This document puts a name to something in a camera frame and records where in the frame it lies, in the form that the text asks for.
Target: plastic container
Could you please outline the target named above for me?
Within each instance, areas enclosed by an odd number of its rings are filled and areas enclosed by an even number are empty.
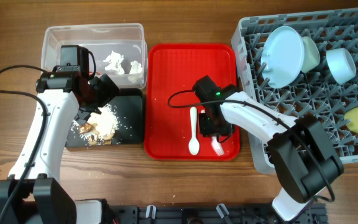
[[[188,161],[226,161],[236,157],[240,150],[240,132],[234,133],[222,144],[224,155],[218,156],[211,138],[204,138],[197,127],[200,151],[193,156],[189,151],[191,139],[190,108],[170,108],[169,96],[181,90],[191,90],[197,80],[209,75],[217,86],[237,84],[234,52],[224,44],[159,44],[149,55],[147,84],[145,142],[147,154],[154,159]],[[194,93],[184,93],[172,104],[185,105],[200,102]],[[204,109],[197,106],[200,113]]]
[[[317,44],[320,64],[300,73],[290,86],[273,89],[263,78],[260,56],[267,37],[281,26],[294,28]],[[242,18],[231,40],[236,54],[237,74],[248,95],[269,108],[287,115],[316,116],[323,124],[343,163],[358,162],[358,134],[348,130],[347,111],[358,107],[358,8],[302,12]],[[346,48],[356,64],[357,75],[338,84],[329,72],[327,50]],[[274,172],[269,149],[249,135],[255,168],[263,174]]]
[[[147,46],[142,24],[93,24],[76,26],[49,27],[45,33],[42,47],[41,68],[52,71],[60,61],[62,45],[80,45],[92,51],[96,61],[96,71],[106,73],[120,88],[140,88],[146,86]],[[116,75],[104,68],[103,62],[111,51],[124,56],[121,63],[125,74]],[[138,61],[144,68],[141,73],[129,74],[131,62]],[[93,70],[93,61],[89,58],[89,69]]]

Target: white plastic fork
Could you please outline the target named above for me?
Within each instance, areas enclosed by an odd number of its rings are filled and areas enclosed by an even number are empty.
[[[218,142],[217,137],[212,136],[211,139],[212,139],[211,145],[212,145],[212,148],[214,149],[214,151],[216,152],[216,154],[218,156],[224,155],[222,144]]]

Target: white plastic spoon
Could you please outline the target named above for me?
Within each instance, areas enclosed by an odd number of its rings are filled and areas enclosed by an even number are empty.
[[[197,155],[200,150],[200,143],[197,140],[197,108],[190,108],[190,122],[191,122],[191,139],[189,142],[189,151],[192,155]]]

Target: white bowl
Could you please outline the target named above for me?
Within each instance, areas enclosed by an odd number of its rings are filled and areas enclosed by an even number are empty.
[[[326,58],[329,71],[338,84],[342,85],[356,76],[356,65],[346,49],[327,50]]]

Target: white debris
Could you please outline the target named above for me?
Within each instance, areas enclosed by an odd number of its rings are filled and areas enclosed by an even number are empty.
[[[101,114],[91,113],[91,117],[88,120],[89,124],[96,124],[95,130],[100,134],[98,135],[99,140],[102,140],[104,136],[114,134],[117,129],[118,120],[116,115],[111,112],[111,105],[99,108]]]
[[[111,111],[111,105],[107,104],[106,106],[99,108],[99,110],[102,114],[91,113],[91,117],[88,119],[88,123],[95,128],[88,133],[80,134],[80,138],[89,143],[90,136],[93,136],[94,138],[97,137],[99,140],[97,145],[102,145],[103,137],[109,136],[118,130],[119,121],[115,115],[116,113]],[[74,135],[78,134],[79,126],[80,125],[76,121],[73,121],[71,124],[70,130]]]
[[[137,61],[131,62],[131,70],[129,71],[129,74],[139,74],[139,75],[130,75],[128,77],[128,80],[132,83],[137,82],[143,76],[142,71],[143,68],[141,63]]]
[[[129,74],[136,74],[136,73],[140,73],[143,71],[142,68],[142,64],[137,62],[137,61],[133,61],[131,62],[131,70],[129,71]]]
[[[123,60],[124,60],[123,55],[121,55],[119,53],[115,53],[114,51],[111,51],[111,55],[107,56],[107,58],[105,60],[103,60],[103,62],[109,62],[110,63],[104,69],[106,71],[112,70],[118,75],[123,75],[125,73],[124,69],[121,66],[121,63],[122,63]]]

